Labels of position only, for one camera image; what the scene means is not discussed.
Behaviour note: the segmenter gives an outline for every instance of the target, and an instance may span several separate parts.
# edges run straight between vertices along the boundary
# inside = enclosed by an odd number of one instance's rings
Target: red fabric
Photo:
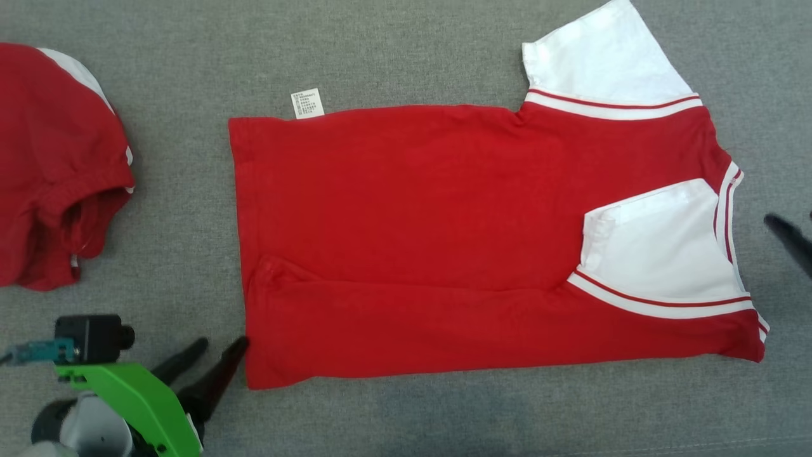
[[[598,120],[526,102],[233,119],[248,383],[717,353],[758,315],[635,315],[566,282],[584,214],[730,157],[695,107]]]
[[[0,44],[0,285],[78,280],[134,185],[127,138],[99,94],[39,50]]]

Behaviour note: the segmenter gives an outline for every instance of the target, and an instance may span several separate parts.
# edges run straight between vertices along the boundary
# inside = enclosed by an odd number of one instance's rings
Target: red stripe
[[[730,193],[733,191],[733,183],[736,182],[737,179],[739,179],[739,176],[741,176],[741,170],[739,170],[733,177],[733,179],[730,180],[730,184],[728,184],[728,190],[725,193],[725,198],[727,199],[728,204],[724,207],[724,234],[725,234],[724,245],[728,248],[728,261],[730,261],[730,263],[733,263],[733,252],[730,249],[730,245],[733,243],[733,233],[732,230],[730,229],[730,216],[729,216],[731,203]]]
[[[673,102],[663,103],[662,105],[649,105],[649,106],[646,106],[646,105],[611,105],[611,104],[608,104],[608,103],[588,102],[586,100],[578,100],[577,98],[562,97],[560,95],[555,95],[555,94],[549,94],[547,92],[542,92],[541,90],[538,90],[538,89],[531,89],[530,92],[533,92],[533,93],[536,93],[536,94],[539,94],[539,95],[543,95],[543,96],[549,97],[549,98],[555,98],[555,99],[558,99],[558,100],[564,100],[565,102],[573,102],[573,103],[578,103],[578,104],[581,104],[581,105],[589,105],[591,107],[615,108],[615,109],[621,109],[621,110],[655,110],[657,108],[664,108],[664,107],[669,107],[671,105],[676,105],[677,103],[687,102],[688,100],[698,100],[699,99],[698,95],[692,95],[690,97],[681,98],[679,100],[674,100]]]
[[[587,281],[591,282],[592,284],[600,287],[601,289],[606,290],[609,293],[617,295],[621,298],[626,298],[628,300],[633,300],[635,302],[647,303],[650,305],[658,305],[661,307],[712,307],[715,305],[726,305],[728,303],[738,303],[738,302],[748,302],[750,297],[736,297],[736,298],[729,298],[727,300],[719,300],[718,302],[697,302],[697,303],[672,303],[672,302],[657,302],[655,300],[646,300],[644,298],[633,297],[631,295],[624,294],[622,292],[618,292],[617,290],[611,289],[606,287],[605,285],[597,282],[596,280],[592,279],[591,277],[587,276],[586,274],[575,271],[575,274],[578,276],[586,279]]]

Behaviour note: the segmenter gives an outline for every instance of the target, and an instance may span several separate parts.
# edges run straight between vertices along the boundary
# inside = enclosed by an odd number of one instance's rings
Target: gray fabric surface
[[[0,346],[48,337],[60,315],[117,312],[137,333],[125,359],[147,366],[212,340],[182,385],[243,331],[229,117],[292,118],[290,93],[313,87],[328,112],[517,109],[520,44],[602,3],[4,0],[0,40],[60,50],[99,80],[126,125],[137,187],[78,285],[0,290]],[[705,356],[266,392],[248,392],[241,372],[206,427],[207,455],[812,455],[812,283],[761,221],[778,211],[812,229],[812,7],[636,5],[745,170],[735,240],[772,326],[763,363]],[[0,454],[23,449],[39,408],[68,395],[49,367],[3,369]]]

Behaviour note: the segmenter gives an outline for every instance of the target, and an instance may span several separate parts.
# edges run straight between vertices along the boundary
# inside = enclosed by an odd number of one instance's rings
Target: white fabric
[[[720,305],[698,306],[698,307],[669,307],[664,305],[653,305],[639,302],[631,298],[620,297],[608,290],[593,284],[577,274],[567,279],[567,281],[584,290],[590,295],[600,298],[602,301],[610,303],[620,309],[633,312],[642,316],[658,317],[660,319],[697,319],[701,317],[721,316],[753,308],[753,302],[742,300],[740,302],[730,302]]]
[[[730,252],[730,260],[733,264],[733,271],[736,275],[736,282],[739,288],[744,290],[744,284],[739,275],[739,265],[736,261],[736,249],[733,247],[733,192],[741,183],[743,174],[734,163],[730,164],[728,171],[724,174],[722,185],[719,188],[719,205],[716,209],[716,242],[719,249],[725,254]]]
[[[65,70],[66,72],[70,73],[74,79],[82,83],[82,85],[89,87],[93,92],[98,94],[99,97],[101,97],[101,99],[104,100],[104,103],[107,105],[107,107],[110,108],[111,111],[113,110],[113,107],[111,107],[110,103],[107,102],[107,97],[105,97],[104,93],[102,92],[102,87],[99,85],[98,81],[96,81],[96,78],[93,77],[93,74],[90,72],[90,70],[88,70],[87,67],[82,65],[82,62],[72,58],[70,55],[65,55],[56,50],[46,48],[38,48],[38,49],[42,52],[42,54],[47,55],[48,57],[51,58],[51,60],[56,62],[57,65],[62,67],[62,70]]]
[[[641,120],[657,119],[672,115],[689,108],[701,107],[702,100],[699,98],[689,98],[687,100],[670,104],[660,108],[612,108],[597,107],[595,105],[579,103],[575,101],[562,100],[560,98],[549,97],[544,94],[528,92],[525,97],[526,102],[537,103],[556,110],[567,111],[579,115],[585,115],[598,119],[609,120]]]
[[[758,315],[758,323],[759,323],[759,324],[761,324],[761,325],[762,325],[762,327],[763,327],[763,328],[764,328],[764,329],[765,329],[767,332],[769,332],[769,331],[770,331],[770,325],[767,323],[767,321],[766,321],[766,320],[764,320],[764,318],[763,318],[763,317],[761,317],[761,315],[760,315],[760,314]]]
[[[522,46],[530,85],[611,103],[657,105],[693,91],[629,0],[612,0]]]
[[[581,268],[612,289],[651,300],[741,297],[733,265],[716,243],[718,201],[696,179],[590,211]]]

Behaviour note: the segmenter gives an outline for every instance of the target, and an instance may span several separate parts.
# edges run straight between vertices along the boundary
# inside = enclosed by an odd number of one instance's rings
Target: clothing tag
[[[293,101],[293,111],[296,112],[297,119],[324,115],[324,107],[322,107],[322,98],[318,95],[318,88],[291,94],[291,100]]]

